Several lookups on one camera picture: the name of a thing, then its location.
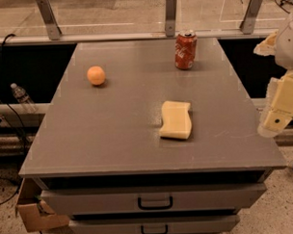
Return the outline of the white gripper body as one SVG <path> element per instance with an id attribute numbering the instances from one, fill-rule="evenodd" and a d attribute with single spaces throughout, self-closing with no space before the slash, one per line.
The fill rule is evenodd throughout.
<path id="1" fill-rule="evenodd" d="M 293 79 L 293 69 L 288 69 L 282 76 L 282 80 Z"/>

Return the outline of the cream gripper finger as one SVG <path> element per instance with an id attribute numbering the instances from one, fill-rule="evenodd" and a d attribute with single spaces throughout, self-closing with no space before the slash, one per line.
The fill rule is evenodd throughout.
<path id="1" fill-rule="evenodd" d="M 293 79 L 272 78 L 266 91 L 266 106 L 259 118 L 258 134 L 279 135 L 293 118 Z"/>
<path id="2" fill-rule="evenodd" d="M 275 56 L 276 55 L 276 37 L 278 32 L 270 34 L 266 39 L 259 43 L 253 50 L 255 55 Z"/>

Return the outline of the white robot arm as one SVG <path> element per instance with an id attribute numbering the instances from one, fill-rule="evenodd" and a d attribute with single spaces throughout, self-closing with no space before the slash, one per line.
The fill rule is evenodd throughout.
<path id="1" fill-rule="evenodd" d="M 279 79 L 270 80 L 265 95 L 266 105 L 257 127 L 260 136 L 274 138 L 293 118 L 293 13 L 253 52 L 255 55 L 274 56 L 276 65 L 286 69 Z"/>

